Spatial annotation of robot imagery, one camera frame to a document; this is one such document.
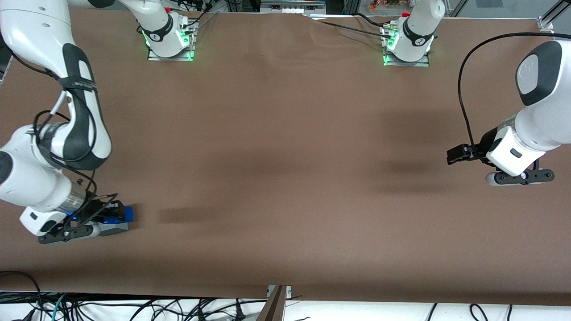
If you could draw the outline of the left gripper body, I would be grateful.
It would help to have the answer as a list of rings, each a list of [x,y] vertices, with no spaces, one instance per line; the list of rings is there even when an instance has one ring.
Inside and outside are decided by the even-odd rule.
[[[528,146],[514,126],[496,127],[483,134],[480,151],[495,167],[513,177],[545,154]]]

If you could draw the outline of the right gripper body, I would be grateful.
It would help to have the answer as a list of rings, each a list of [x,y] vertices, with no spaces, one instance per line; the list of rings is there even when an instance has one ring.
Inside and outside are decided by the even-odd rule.
[[[106,229],[100,222],[90,221],[80,225],[78,215],[71,215],[65,209],[40,211],[26,207],[20,215],[20,222],[38,237],[94,237]]]

